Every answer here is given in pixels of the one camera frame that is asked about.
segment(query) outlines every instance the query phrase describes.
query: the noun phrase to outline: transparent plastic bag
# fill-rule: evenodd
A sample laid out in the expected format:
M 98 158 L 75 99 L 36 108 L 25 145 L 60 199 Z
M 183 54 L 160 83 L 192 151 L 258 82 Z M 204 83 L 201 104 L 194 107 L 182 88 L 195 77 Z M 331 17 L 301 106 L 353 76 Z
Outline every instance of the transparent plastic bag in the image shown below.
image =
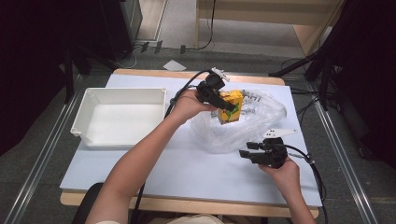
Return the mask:
M 242 91 L 244 102 L 238 121 L 221 125 L 217 112 L 201 112 L 191 119 L 194 138 L 211 153 L 230 153 L 262 141 L 271 125 L 287 116 L 284 105 L 269 91 Z

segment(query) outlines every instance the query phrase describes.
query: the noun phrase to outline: white tabletop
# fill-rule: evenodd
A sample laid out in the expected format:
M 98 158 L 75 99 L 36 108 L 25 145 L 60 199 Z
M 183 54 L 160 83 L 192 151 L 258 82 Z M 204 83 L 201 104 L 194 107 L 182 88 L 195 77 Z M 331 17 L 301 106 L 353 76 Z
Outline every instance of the white tabletop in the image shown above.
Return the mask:
M 166 88 L 167 102 L 187 82 L 185 78 L 141 77 L 113 74 L 108 88 Z M 272 128 L 297 130 L 282 137 L 284 143 L 306 153 L 304 137 L 287 86 L 237 83 L 231 80 L 225 90 L 266 90 L 281 102 L 288 115 Z M 171 139 L 148 177 L 145 195 L 209 201 L 286 204 L 271 178 L 238 151 L 213 154 L 202 149 L 188 121 Z M 89 148 L 80 144 L 61 184 L 62 189 L 88 189 L 104 182 L 127 147 Z M 294 159 L 301 171 L 302 192 L 309 206 L 321 206 L 318 187 L 310 166 L 302 159 Z

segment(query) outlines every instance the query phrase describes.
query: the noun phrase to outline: yellow object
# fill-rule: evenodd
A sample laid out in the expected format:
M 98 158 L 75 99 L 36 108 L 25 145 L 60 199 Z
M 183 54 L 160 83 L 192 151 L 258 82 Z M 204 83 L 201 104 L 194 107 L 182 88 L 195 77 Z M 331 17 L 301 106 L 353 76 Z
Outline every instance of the yellow object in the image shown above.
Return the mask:
M 235 91 L 221 91 L 220 97 L 230 103 L 235 105 L 235 109 L 233 111 L 228 110 L 218 110 L 218 118 L 221 124 L 230 123 L 239 120 L 239 116 L 241 115 L 241 108 L 244 96 L 242 95 L 240 90 Z

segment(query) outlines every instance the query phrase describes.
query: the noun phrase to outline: black chair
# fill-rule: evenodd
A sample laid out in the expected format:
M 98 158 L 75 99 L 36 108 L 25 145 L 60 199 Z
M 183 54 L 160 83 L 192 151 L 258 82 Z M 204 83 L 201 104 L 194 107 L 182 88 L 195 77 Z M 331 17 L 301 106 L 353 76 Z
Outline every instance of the black chair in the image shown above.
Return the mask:
M 93 203 L 96 200 L 96 197 L 99 194 L 100 189 L 102 188 L 103 183 L 96 183 L 92 185 L 87 193 L 84 196 L 84 199 L 81 202 L 81 205 L 79 206 L 75 217 L 73 219 L 73 224 L 84 224 L 85 221 L 87 220 L 88 214 L 91 211 L 91 208 L 93 206 Z

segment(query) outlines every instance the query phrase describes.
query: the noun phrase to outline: wooden table edge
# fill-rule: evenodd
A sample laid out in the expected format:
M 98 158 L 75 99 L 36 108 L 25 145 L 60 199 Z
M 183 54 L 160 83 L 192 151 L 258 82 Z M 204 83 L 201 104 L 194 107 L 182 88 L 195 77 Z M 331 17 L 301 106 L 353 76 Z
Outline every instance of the wooden table edge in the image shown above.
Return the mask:
M 83 190 L 64 189 L 61 194 L 61 203 L 64 205 L 79 206 L 85 196 Z M 136 198 L 133 198 L 129 207 L 134 208 Z M 187 200 L 179 198 L 159 198 L 144 196 L 139 208 L 145 211 L 179 212 L 188 214 L 213 214 L 246 217 L 290 217 L 290 210 L 286 205 L 239 203 L 239 202 L 210 202 Z M 310 206 L 309 210 L 314 217 L 318 217 L 318 208 Z
M 113 72 L 116 75 L 129 75 L 129 76 L 146 76 L 146 77 L 181 77 L 181 78 L 190 78 L 193 77 L 196 72 L 173 72 L 167 70 L 140 70 L 140 69 L 117 69 Z M 198 77 L 199 79 L 203 79 L 206 75 L 202 75 Z M 280 77 L 252 77 L 245 76 L 243 74 L 240 75 L 227 75 L 230 79 L 230 82 L 247 82 L 247 83 L 257 83 L 257 84 L 269 84 L 269 85 L 278 85 L 284 86 L 285 81 Z

